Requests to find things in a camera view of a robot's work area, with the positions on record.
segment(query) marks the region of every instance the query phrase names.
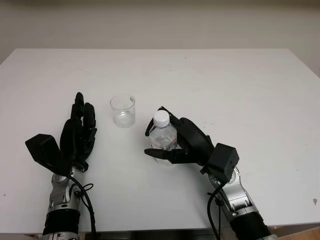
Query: robotic hand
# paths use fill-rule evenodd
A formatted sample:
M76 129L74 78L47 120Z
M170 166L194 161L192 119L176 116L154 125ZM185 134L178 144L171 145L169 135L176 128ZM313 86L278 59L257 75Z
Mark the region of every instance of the robotic hand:
M158 110L169 113L170 122L177 130L177 143L181 149L165 151L162 149L145 149L144 153L157 159L169 160L172 164L197 163L202 166L201 173L208 174L215 191L209 198L207 213L212 229L220 236L211 219L210 205L213 198L221 209L239 240L277 240L264 224L257 207L247 191L242 187L240 172L236 168L239 161L234 147L217 143L214 147L208 135L205 135L187 118L176 118L163 106ZM149 136L153 127L150 121L145 136Z
M65 122L61 133L60 149L54 137L47 134L38 134L25 142L33 159L53 172L53 189L42 240L79 239L80 200L89 210L91 233L96 239L93 207L86 193L93 184L82 186L83 173L89 167L86 159L93 150L96 132L95 109L88 102L84 104L84 96L78 92L71 117Z

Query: black robotic finger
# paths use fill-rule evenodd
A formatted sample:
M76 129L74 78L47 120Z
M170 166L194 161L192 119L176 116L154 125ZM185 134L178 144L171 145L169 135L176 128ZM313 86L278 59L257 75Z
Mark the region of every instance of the black robotic finger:
M172 164L196 163L195 159L190 158L183 149L165 151L162 149L148 148L144 150L144 153L156 159L169 160Z

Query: white wall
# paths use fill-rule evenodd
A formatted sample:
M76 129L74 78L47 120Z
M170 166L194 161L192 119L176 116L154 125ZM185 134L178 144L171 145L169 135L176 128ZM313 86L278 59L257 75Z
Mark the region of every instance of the white wall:
M288 48L320 76L320 1L285 1L0 0L0 63L15 48Z

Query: silver metal forearm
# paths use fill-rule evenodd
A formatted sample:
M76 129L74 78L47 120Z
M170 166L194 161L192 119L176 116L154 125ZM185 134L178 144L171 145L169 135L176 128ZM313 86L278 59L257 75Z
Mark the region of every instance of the silver metal forearm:
M220 184L212 176L209 176L209 180L215 188L217 188ZM218 195L217 197L220 197L221 200L224 201L224 205L221 206L221 209L229 222L241 215L251 212L258 212L254 202L241 184L240 172L238 168L234 168L231 180L222 188L220 192L222 196Z
M71 177L83 184L83 172L79 169L72 167ZM59 209L79 209L80 198L75 196L75 192L79 192L80 189L73 181L54 173L51 183L53 189L50 194L47 213Z
M74 232L55 232L40 237L40 240L79 240L79 236Z
M83 184L83 172L72 167L70 176ZM41 240L78 240L81 190L69 178L53 174L52 191Z
M212 185L217 188L221 183L209 175ZM234 168L230 181L216 196L221 209L239 240L277 240L263 222L259 211L241 184L240 172Z

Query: plastic water bottle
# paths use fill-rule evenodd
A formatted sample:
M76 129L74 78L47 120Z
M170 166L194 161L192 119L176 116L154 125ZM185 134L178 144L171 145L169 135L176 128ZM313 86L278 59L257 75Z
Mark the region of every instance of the plastic water bottle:
M177 147L177 130L171 125L169 113L164 110L157 111L153 116L153 127L149 132L151 146L154 149L171 151ZM166 166L174 166L165 159L155 159Z

